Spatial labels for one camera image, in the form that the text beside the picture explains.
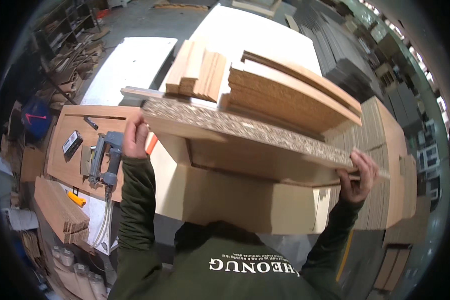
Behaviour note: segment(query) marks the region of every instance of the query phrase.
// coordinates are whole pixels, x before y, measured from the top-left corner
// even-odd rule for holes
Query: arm
[[[350,158],[360,171],[360,181],[351,182],[346,171],[337,171],[342,185],[339,201],[330,211],[328,225],[301,270],[301,276],[322,299],[341,299],[336,272],[342,260],[342,251],[378,174],[377,164],[367,155],[354,150]]]
[[[122,147],[125,156],[122,164],[124,179],[117,280],[109,300],[130,299],[137,292],[143,294],[156,282],[162,269],[158,255],[152,250],[155,241],[155,174],[145,153],[147,134],[148,128],[143,118],[139,115],[131,117],[126,125]]]

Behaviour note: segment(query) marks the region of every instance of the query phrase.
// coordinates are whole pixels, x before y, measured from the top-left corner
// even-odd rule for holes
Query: person
[[[155,241],[155,175],[145,153],[148,125],[130,117],[123,138],[122,222],[118,233],[117,279],[108,300],[117,299],[340,299],[338,264],[357,214],[377,178],[367,155],[350,158],[360,181],[337,170],[341,192],[329,222],[296,270],[258,236],[224,221],[185,223],[175,235],[174,272],[160,276]]]

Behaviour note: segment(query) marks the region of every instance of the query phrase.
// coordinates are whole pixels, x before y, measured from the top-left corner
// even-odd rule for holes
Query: dark green jacket
[[[339,201],[301,270],[257,235],[225,222],[186,223],[174,272],[161,277],[155,241],[155,175],[149,159],[123,159],[116,299],[339,299],[336,270],[363,203]]]

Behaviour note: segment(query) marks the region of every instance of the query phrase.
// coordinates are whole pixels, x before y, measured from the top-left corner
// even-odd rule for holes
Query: hand
[[[130,116],[126,121],[125,133],[123,134],[123,154],[130,158],[146,158],[145,142],[147,140],[148,131],[148,124],[141,112]]]
[[[337,173],[340,177],[340,184],[342,185],[340,194],[343,200],[358,203],[365,200],[370,193],[373,187],[373,181],[378,177],[378,165],[370,156],[357,149],[352,150],[350,158],[352,159],[353,165],[360,172],[360,181],[350,181],[348,172],[343,169],[338,169]]]

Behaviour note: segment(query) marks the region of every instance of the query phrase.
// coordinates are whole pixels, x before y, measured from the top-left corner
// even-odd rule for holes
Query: jacket sleeve
[[[336,282],[336,272],[348,235],[364,202],[350,203],[340,197],[330,211],[327,227],[302,266],[301,276],[317,291],[321,299],[342,298],[341,287]]]
[[[149,158],[123,157],[122,221],[118,231],[117,279],[109,300],[130,299],[156,282],[162,263],[155,241],[155,174]]]

